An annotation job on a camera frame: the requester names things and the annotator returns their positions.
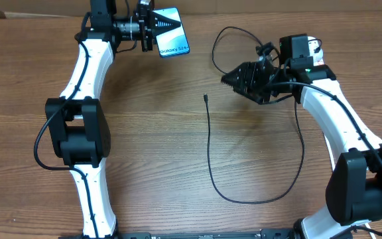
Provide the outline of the blue Samsung Galaxy smartphone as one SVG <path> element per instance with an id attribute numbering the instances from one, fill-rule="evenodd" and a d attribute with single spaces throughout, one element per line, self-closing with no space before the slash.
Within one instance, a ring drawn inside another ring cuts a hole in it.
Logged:
<path id="1" fill-rule="evenodd" d="M 180 20 L 182 23 L 180 14 L 176 7 L 157 10 L 167 10 L 170 18 Z M 190 52 L 190 47 L 183 24 L 181 24 L 181 26 L 177 29 L 154 37 L 157 42 L 159 55 L 162 58 L 184 55 Z"/>

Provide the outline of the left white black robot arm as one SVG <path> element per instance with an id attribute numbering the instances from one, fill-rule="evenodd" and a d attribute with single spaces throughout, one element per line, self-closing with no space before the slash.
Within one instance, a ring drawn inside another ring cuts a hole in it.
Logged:
<path id="1" fill-rule="evenodd" d="M 119 45 L 132 41 L 144 52 L 157 47 L 162 58 L 190 52 L 176 7 L 155 9 L 153 1 L 139 1 L 126 16 L 116 13 L 114 1 L 91 2 L 75 36 L 79 55 L 71 79 L 59 97 L 47 99 L 46 122 L 36 137 L 49 131 L 63 160 L 60 170 L 74 179 L 84 220 L 79 238 L 121 237 L 105 172 L 111 134 L 99 100 Z"/>

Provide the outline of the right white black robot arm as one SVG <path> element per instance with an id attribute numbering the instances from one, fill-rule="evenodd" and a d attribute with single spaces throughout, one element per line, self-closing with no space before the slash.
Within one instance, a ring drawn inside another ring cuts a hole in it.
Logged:
<path id="1" fill-rule="evenodd" d="M 382 219 L 382 139 L 346 100 L 336 75 L 323 61 L 322 42 L 306 34 L 256 48 L 259 59 L 222 76 L 233 91 L 260 104 L 292 96 L 319 125 L 334 163 L 326 204 L 291 229 L 264 229 L 264 238 L 350 238 Z"/>

